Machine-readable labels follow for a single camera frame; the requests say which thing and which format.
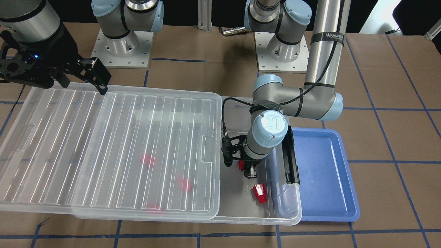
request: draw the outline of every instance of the metal mounting plate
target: metal mounting plate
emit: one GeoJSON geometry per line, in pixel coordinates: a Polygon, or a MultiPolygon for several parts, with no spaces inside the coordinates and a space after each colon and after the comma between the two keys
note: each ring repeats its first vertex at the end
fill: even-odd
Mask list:
{"type": "Polygon", "coordinates": [[[255,32],[254,41],[256,42],[256,53],[258,70],[260,72],[287,72],[287,73],[306,73],[308,66],[309,51],[306,45],[305,36],[300,41],[300,54],[293,62],[280,62],[273,59],[266,47],[274,33],[255,32]]]}
{"type": "Polygon", "coordinates": [[[100,29],[91,57],[98,57],[107,68],[148,69],[153,43],[153,33],[135,31],[141,47],[137,54],[130,57],[114,57],[106,50],[104,34],[100,29]]]}

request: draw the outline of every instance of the black cable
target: black cable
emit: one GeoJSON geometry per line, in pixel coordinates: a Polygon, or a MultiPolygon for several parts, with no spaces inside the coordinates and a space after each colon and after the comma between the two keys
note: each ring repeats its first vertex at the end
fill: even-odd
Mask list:
{"type": "MultiPolygon", "coordinates": [[[[344,0],[340,1],[340,11],[338,14],[338,22],[337,22],[337,32],[340,32],[340,26],[341,26],[341,19],[343,16],[343,7],[344,7],[344,0]]],[[[310,92],[314,87],[316,87],[319,83],[320,80],[325,76],[326,71],[328,70],[329,64],[331,63],[332,57],[334,56],[334,52],[335,52],[335,48],[337,46],[337,42],[334,41],[332,48],[331,48],[331,53],[329,54],[329,58],[328,61],[326,62],[325,68],[323,69],[323,72],[321,73],[320,77],[317,79],[317,81],[311,85],[311,87],[309,87],[307,90],[305,90],[303,93],[301,93],[300,95],[298,95],[297,97],[289,100],[289,101],[285,101],[280,103],[280,105],[286,105],[286,104],[290,104],[293,101],[296,101],[298,99],[300,99],[301,97],[303,97],[304,95],[306,95],[308,92],[310,92]]]]}
{"type": "Polygon", "coordinates": [[[225,102],[228,101],[228,100],[234,100],[234,101],[240,102],[242,104],[248,105],[250,107],[258,107],[259,106],[257,104],[252,104],[252,103],[248,103],[246,101],[239,100],[237,98],[225,98],[224,101],[222,102],[222,113],[221,113],[221,115],[222,115],[222,128],[224,130],[224,137],[228,137],[227,127],[225,125],[225,118],[224,118],[225,102]]]}

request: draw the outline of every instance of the black band on robot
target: black band on robot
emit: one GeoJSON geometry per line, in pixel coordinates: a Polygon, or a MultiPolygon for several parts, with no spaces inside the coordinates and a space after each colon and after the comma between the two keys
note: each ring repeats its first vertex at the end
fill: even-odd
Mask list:
{"type": "Polygon", "coordinates": [[[323,86],[323,87],[328,87],[328,88],[334,88],[335,89],[335,85],[332,84],[326,84],[326,83],[304,83],[303,85],[316,85],[316,86],[323,86]]]}
{"type": "MultiPolygon", "coordinates": [[[[302,88],[299,88],[299,90],[300,90],[300,94],[302,94],[302,93],[303,93],[303,89],[302,89],[302,88]]],[[[302,111],[302,106],[303,106],[303,96],[300,97],[299,109],[297,110],[297,113],[295,113],[294,117],[299,116],[300,111],[302,111]]]]}
{"type": "Polygon", "coordinates": [[[122,38],[128,36],[129,34],[130,34],[130,30],[127,31],[127,33],[125,33],[123,35],[120,35],[120,36],[108,36],[108,35],[105,35],[105,34],[104,34],[104,36],[109,38],[109,39],[112,39],[112,40],[118,40],[118,39],[122,39],[122,38]]]}
{"type": "Polygon", "coordinates": [[[274,31],[274,33],[277,35],[277,33],[280,30],[280,26],[282,25],[282,19],[283,19],[283,8],[280,8],[280,12],[279,12],[279,19],[277,21],[277,27],[276,27],[276,31],[274,31]]]}
{"type": "Polygon", "coordinates": [[[285,45],[297,45],[298,43],[300,43],[300,41],[297,41],[297,42],[287,42],[287,41],[284,41],[277,34],[276,34],[276,38],[277,38],[278,41],[280,41],[281,43],[283,43],[285,45]]]}
{"type": "Polygon", "coordinates": [[[127,23],[126,23],[126,16],[124,14],[124,8],[127,8],[126,4],[124,3],[124,0],[121,0],[121,22],[123,23],[123,27],[125,30],[129,30],[129,28],[127,27],[127,23]]]}
{"type": "Polygon", "coordinates": [[[277,9],[277,6],[279,6],[279,4],[276,4],[274,6],[268,7],[265,5],[262,5],[259,1],[255,1],[255,3],[259,6],[260,9],[262,9],[263,11],[273,11],[275,9],[277,9]]]}
{"type": "Polygon", "coordinates": [[[46,0],[42,0],[40,5],[38,5],[33,11],[19,17],[0,18],[0,21],[5,23],[18,23],[18,22],[26,21],[36,16],[38,13],[40,13],[45,8],[45,6],[46,6],[46,0]]]}
{"type": "Polygon", "coordinates": [[[261,155],[261,156],[263,156],[263,155],[267,155],[267,154],[260,154],[260,153],[257,153],[257,152],[255,152],[255,151],[253,151],[250,147],[248,147],[248,149],[250,149],[250,151],[252,151],[254,154],[257,154],[257,155],[261,155]]]}
{"type": "Polygon", "coordinates": [[[344,46],[344,34],[340,32],[324,32],[313,34],[311,38],[311,44],[318,41],[336,41],[340,42],[344,46]]]}
{"type": "Polygon", "coordinates": [[[146,10],[134,10],[134,9],[129,8],[129,7],[127,7],[127,8],[131,12],[138,13],[138,14],[144,14],[144,13],[149,13],[150,11],[153,11],[154,9],[156,9],[156,6],[158,5],[158,2],[159,1],[156,1],[156,3],[152,7],[148,8],[146,10]]]}

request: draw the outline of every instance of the red block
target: red block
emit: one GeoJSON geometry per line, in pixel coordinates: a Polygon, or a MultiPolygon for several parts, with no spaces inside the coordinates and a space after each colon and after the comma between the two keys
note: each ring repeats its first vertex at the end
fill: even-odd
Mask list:
{"type": "Polygon", "coordinates": [[[254,195],[260,203],[266,203],[268,199],[266,198],[266,189],[264,184],[256,184],[253,187],[254,195]]]}

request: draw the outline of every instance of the robotic arm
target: robotic arm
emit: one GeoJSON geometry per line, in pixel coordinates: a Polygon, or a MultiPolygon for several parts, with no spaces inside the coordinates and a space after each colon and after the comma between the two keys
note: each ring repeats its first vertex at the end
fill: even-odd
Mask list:
{"type": "MultiPolygon", "coordinates": [[[[319,0],[302,89],[284,86],[282,79],[274,74],[257,78],[253,103],[242,102],[251,106],[252,121],[248,134],[230,138],[224,125],[222,151],[226,166],[239,160],[244,176],[255,178],[255,166],[284,139],[292,139],[292,134],[287,135],[288,123],[284,115],[315,120],[335,120],[340,116],[343,98],[334,88],[349,5],[350,0],[319,0]],[[239,142],[232,145],[235,139],[239,142]],[[239,158],[233,156],[237,152],[240,152],[239,158]]],[[[299,53],[298,45],[310,17],[311,9],[302,0],[287,0],[283,5],[280,0],[248,0],[245,27],[274,32],[269,42],[270,54],[276,60],[289,62],[299,53]]],[[[292,171],[285,172],[287,182],[292,183],[292,171]]]]}
{"type": "Polygon", "coordinates": [[[48,89],[56,79],[67,88],[65,74],[93,84],[104,95],[111,78],[101,61],[82,58],[77,45],[47,0],[0,1],[0,77],[7,82],[48,89]],[[14,57],[7,52],[15,49],[14,57]]]}
{"type": "Polygon", "coordinates": [[[93,0],[92,9],[105,36],[107,52],[114,57],[139,52],[139,38],[134,31],[162,29],[164,5],[159,0],[93,0]]]}

